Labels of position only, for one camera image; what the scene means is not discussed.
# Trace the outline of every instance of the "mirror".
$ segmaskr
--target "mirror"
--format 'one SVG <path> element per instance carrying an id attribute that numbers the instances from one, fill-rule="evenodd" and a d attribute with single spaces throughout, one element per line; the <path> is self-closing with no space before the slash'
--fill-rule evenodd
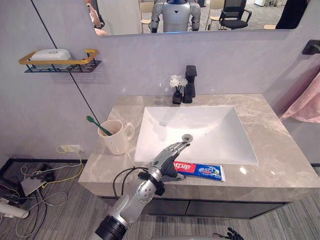
<path id="1" fill-rule="evenodd" d="M 98 36 L 294 29 L 309 0 L 84 0 Z"/>

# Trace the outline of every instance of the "shelf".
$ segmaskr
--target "shelf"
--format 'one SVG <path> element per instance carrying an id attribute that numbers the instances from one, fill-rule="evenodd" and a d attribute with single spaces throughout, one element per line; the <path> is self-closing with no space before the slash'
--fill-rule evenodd
<path id="1" fill-rule="evenodd" d="M 33 51 L 19 59 L 19 63 L 27 66 L 28 69 L 25 73 L 91 73 L 101 63 L 100 60 L 95 60 L 95 57 L 98 55 L 98 51 L 96 49 L 85 49 L 84 51 L 88 58 L 82 60 L 30 60 L 30 58 L 37 52 Z M 68 67 L 56 67 L 55 65 L 58 64 L 68 65 Z M 39 65 L 51 65 L 52 67 L 40 68 Z"/>

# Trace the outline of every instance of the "black device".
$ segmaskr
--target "black device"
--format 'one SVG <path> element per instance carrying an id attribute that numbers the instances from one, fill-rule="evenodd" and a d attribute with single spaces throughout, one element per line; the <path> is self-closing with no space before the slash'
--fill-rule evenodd
<path id="1" fill-rule="evenodd" d="M 197 76 L 197 69 L 194 65 L 188 65 L 185 69 L 185 78 L 188 84 L 184 87 L 184 95 L 182 102 L 184 104 L 192 103 L 192 98 L 196 96 L 195 77 Z"/>

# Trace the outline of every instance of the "dark cabinet door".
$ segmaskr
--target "dark cabinet door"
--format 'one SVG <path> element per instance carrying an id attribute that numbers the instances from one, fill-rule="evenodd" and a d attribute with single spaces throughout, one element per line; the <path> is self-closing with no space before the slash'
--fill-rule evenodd
<path id="1" fill-rule="evenodd" d="M 103 198 L 103 200 L 111 206 L 113 206 L 116 202 L 116 200 L 113 198 Z M 188 208 L 188 204 L 188 200 L 168 200 L 154 198 L 144 207 L 142 214 L 184 216 Z"/>
<path id="2" fill-rule="evenodd" d="M 190 201 L 186 216 L 250 219 L 284 203 Z"/>

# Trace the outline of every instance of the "pink towel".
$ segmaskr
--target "pink towel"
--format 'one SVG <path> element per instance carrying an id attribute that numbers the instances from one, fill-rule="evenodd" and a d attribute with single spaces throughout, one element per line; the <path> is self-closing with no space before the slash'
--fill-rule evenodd
<path id="1" fill-rule="evenodd" d="M 289 117 L 303 122 L 320 123 L 320 72 L 280 120 Z"/>

